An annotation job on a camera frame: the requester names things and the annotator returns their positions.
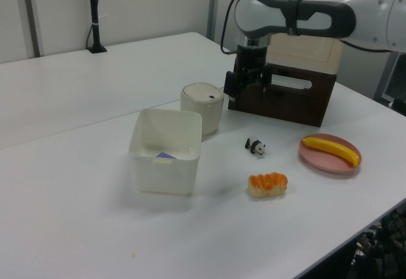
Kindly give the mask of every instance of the pink plate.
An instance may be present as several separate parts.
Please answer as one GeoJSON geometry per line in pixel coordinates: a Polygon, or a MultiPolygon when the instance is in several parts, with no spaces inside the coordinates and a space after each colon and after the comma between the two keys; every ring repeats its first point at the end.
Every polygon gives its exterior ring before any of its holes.
{"type": "MultiPolygon", "coordinates": [[[[321,138],[328,141],[333,141],[335,143],[341,144],[351,150],[353,150],[358,156],[360,157],[360,164],[362,161],[361,153],[359,150],[351,143],[347,142],[345,139],[339,138],[334,135],[324,134],[324,133],[317,133],[317,134],[310,134],[306,137],[314,137],[314,138],[321,138]]],[[[311,165],[315,166],[324,171],[333,172],[333,173],[348,173],[353,171],[355,168],[351,163],[347,160],[338,157],[337,155],[323,152],[320,150],[316,150],[313,148],[309,148],[300,141],[299,144],[299,153],[302,157],[308,161],[311,165]]]]}

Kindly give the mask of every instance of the white square container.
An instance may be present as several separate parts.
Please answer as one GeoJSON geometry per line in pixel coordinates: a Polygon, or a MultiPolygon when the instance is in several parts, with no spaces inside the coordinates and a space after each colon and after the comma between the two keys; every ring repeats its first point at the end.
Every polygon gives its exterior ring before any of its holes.
{"type": "Polygon", "coordinates": [[[201,139],[202,117],[198,113],[142,110],[128,151],[135,188],[173,194],[192,192],[201,139]],[[175,159],[156,157],[161,152],[175,159]]]}

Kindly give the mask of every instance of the panda figurine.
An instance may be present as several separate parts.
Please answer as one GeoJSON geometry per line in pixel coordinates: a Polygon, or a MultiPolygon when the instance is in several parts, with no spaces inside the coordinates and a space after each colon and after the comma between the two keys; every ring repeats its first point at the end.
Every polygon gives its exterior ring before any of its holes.
{"type": "Polygon", "coordinates": [[[252,154],[258,153],[260,155],[266,154],[265,152],[265,145],[262,144],[257,138],[254,136],[250,136],[247,138],[246,142],[246,149],[250,149],[252,154]]]}

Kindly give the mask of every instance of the yellow banana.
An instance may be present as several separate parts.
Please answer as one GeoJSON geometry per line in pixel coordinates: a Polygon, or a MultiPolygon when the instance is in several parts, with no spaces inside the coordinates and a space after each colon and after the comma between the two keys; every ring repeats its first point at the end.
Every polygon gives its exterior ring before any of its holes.
{"type": "Polygon", "coordinates": [[[333,141],[327,141],[326,139],[322,140],[321,138],[313,138],[309,136],[307,138],[303,138],[302,142],[307,147],[329,152],[334,155],[337,155],[338,157],[342,157],[343,159],[352,163],[354,168],[356,168],[356,166],[358,166],[360,163],[360,157],[358,156],[357,153],[333,141]]]}

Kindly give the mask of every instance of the white wall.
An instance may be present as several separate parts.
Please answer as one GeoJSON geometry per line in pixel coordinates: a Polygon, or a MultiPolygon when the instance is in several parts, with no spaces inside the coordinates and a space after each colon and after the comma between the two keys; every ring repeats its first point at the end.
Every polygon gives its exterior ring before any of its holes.
{"type": "MultiPolygon", "coordinates": [[[[207,34],[210,0],[99,0],[104,46],[183,32],[207,34]]],[[[89,0],[34,0],[41,55],[85,48],[89,0]]]]}
{"type": "Polygon", "coordinates": [[[0,0],[0,63],[34,55],[24,0],[0,0]]]}
{"type": "MultiPolygon", "coordinates": [[[[221,31],[225,13],[230,0],[217,0],[215,18],[213,19],[215,42],[220,43],[221,31]]],[[[225,36],[225,47],[235,49],[234,42],[236,27],[233,21],[233,14],[230,14],[225,36]]],[[[341,59],[340,68],[337,73],[337,81],[359,93],[374,97],[374,93],[381,79],[388,54],[372,54],[345,47],[341,59]]]]}

